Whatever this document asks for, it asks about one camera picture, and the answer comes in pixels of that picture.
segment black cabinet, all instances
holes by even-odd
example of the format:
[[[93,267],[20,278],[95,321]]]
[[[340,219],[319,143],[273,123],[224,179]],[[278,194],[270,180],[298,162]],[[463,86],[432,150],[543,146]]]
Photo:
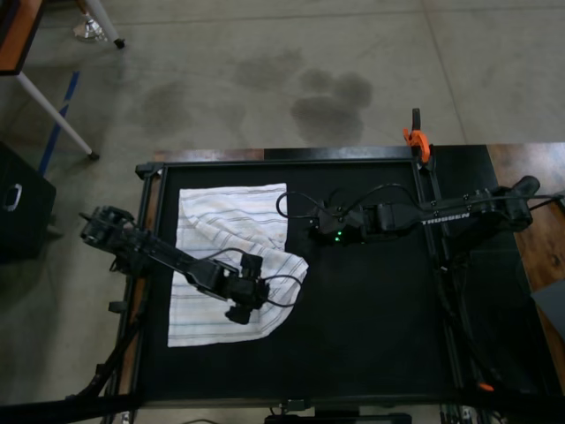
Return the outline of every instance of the black cabinet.
[[[0,143],[0,261],[32,258],[40,252],[56,192]]]

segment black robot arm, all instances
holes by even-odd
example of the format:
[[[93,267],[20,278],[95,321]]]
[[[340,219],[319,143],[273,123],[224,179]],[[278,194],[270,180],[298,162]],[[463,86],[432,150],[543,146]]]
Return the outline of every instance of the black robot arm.
[[[370,194],[385,188],[403,189],[410,202],[383,201],[361,205]],[[496,187],[493,190],[482,189],[454,199],[417,202],[410,193],[397,184],[375,187],[367,195],[357,200],[348,208],[320,204],[308,196],[315,208],[307,216],[311,220],[310,235],[322,244],[370,243],[388,239],[397,239],[406,235],[419,225],[434,225],[458,220],[471,219],[472,224],[453,237],[453,252],[473,248],[476,244],[489,239],[499,231],[522,231],[531,223],[531,211],[528,200],[536,198],[558,200],[562,196],[536,196],[539,181],[534,177],[523,177],[513,187]],[[277,201],[292,193],[283,194]]]
[[[127,211],[106,206],[96,208],[91,216],[81,216],[87,220],[80,234],[83,241],[116,256],[112,271],[144,276],[154,261],[160,262],[183,274],[200,292],[221,300],[233,300],[236,305],[226,316],[240,324],[247,324],[251,311],[260,309],[268,301],[269,286],[260,278],[263,262],[260,256],[226,249],[242,254],[240,275],[237,269],[223,262],[211,257],[195,259],[165,243],[151,231],[136,225]]]

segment drawer handle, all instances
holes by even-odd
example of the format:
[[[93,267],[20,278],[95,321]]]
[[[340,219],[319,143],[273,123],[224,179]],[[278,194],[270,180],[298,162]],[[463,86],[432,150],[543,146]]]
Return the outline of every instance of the drawer handle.
[[[8,204],[8,195],[10,194],[11,190],[16,190],[16,198],[14,199],[14,202],[11,205],[9,205]],[[14,184],[12,187],[10,187],[8,189],[8,191],[6,192],[6,195],[4,196],[4,204],[2,205],[2,208],[4,210],[7,210],[8,212],[13,212],[18,207],[19,199],[21,199],[21,185],[20,184]]]

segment metal leg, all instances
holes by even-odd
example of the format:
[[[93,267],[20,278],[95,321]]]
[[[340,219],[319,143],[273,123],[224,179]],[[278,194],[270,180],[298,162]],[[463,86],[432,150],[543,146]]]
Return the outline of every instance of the metal leg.
[[[104,6],[100,3],[100,0],[86,0],[87,5],[90,8],[91,12],[95,15],[96,20],[106,33],[106,36],[109,40],[113,41],[114,44],[119,49],[123,49],[125,47],[124,39],[120,38],[117,34],[116,29],[112,25],[112,21],[109,20],[108,13],[104,10]]]
[[[39,91],[39,89],[29,80],[29,78],[24,75],[23,72],[20,72],[16,75],[16,79],[21,83],[23,88],[55,119],[55,121],[63,128],[73,139],[75,143],[77,143],[80,148],[82,148],[90,159],[96,160],[99,156],[92,151],[92,149],[85,143],[84,140],[77,134],[76,131],[72,129],[67,121],[64,120],[64,117],[53,107],[49,100],[45,98],[45,96]]]

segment clamp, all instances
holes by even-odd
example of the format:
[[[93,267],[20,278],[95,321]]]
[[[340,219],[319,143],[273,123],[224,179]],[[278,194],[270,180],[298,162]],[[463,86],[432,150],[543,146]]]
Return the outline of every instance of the clamp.
[[[408,132],[408,128],[404,128],[403,134],[408,146],[420,148],[420,160],[423,165],[427,165],[432,154],[426,135],[420,131],[420,125],[420,109],[412,109],[412,131]]]

